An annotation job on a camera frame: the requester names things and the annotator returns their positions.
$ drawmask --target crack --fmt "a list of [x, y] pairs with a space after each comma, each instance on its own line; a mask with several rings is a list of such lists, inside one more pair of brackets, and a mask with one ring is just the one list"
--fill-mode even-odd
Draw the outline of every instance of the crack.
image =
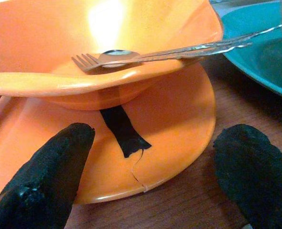
[[134, 169], [135, 169], [136, 165], [141, 161], [141, 159], [142, 159], [142, 157], [143, 157], [143, 154], [144, 154], [144, 149], [142, 149], [142, 153], [141, 153], [141, 156], [140, 156], [139, 160], [132, 166], [131, 173], [132, 173], [133, 177], [135, 178], [135, 180], [136, 180], [140, 185], [142, 185], [142, 187], [144, 188], [144, 191], [143, 191], [143, 192], [147, 192], [147, 191], [149, 190], [148, 187], [147, 187], [145, 184], [143, 184], [142, 182], [140, 182], [140, 181], [138, 180], [137, 176], [134, 174]]

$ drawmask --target wooden table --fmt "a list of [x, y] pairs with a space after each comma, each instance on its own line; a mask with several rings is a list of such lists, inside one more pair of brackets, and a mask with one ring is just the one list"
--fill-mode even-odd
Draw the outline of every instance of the wooden table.
[[282, 150], [282, 97], [249, 79], [224, 56], [204, 61], [216, 94], [217, 123], [203, 154], [172, 180], [116, 201], [73, 206], [67, 229], [240, 229], [247, 224], [214, 175], [213, 140], [223, 128], [245, 123]]

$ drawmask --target black tape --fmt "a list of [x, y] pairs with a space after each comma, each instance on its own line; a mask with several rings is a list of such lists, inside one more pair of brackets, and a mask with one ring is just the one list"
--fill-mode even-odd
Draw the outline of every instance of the black tape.
[[131, 121], [122, 106], [100, 110], [107, 127], [115, 135], [124, 157], [129, 157], [139, 149], [151, 147], [133, 128]]

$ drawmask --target orange bowl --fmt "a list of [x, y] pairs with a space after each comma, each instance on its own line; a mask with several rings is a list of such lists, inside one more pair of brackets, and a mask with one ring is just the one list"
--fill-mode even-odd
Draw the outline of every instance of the orange bowl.
[[144, 54], [221, 38], [208, 0], [0, 1], [0, 95], [78, 110], [116, 106], [195, 60], [87, 75], [72, 56], [112, 49]]

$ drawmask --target metal fork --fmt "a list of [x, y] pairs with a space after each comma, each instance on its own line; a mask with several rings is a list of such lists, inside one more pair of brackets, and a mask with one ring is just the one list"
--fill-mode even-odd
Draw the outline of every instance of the metal fork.
[[184, 59], [199, 58], [199, 57], [229, 52], [235, 48], [243, 48], [249, 46], [252, 43], [246, 42], [247, 40], [256, 37], [258, 35], [273, 31], [280, 27], [282, 27], [282, 24], [266, 30], [249, 33], [243, 36], [239, 36], [219, 42], [210, 42], [210, 43], [199, 44], [195, 46], [189, 46], [189, 47], [167, 50], [162, 52], [153, 52], [149, 54], [138, 55], [128, 60], [102, 62], [88, 53], [82, 54], [81, 55], [82, 57], [77, 55], [76, 56], [77, 59], [72, 57], [72, 60], [82, 71], [88, 73], [89, 71], [102, 66], [112, 68], [112, 67], [123, 66], [124, 64], [129, 64], [129, 63], [164, 61], [164, 60], [173, 60], [173, 59], [182, 59], [182, 58]]

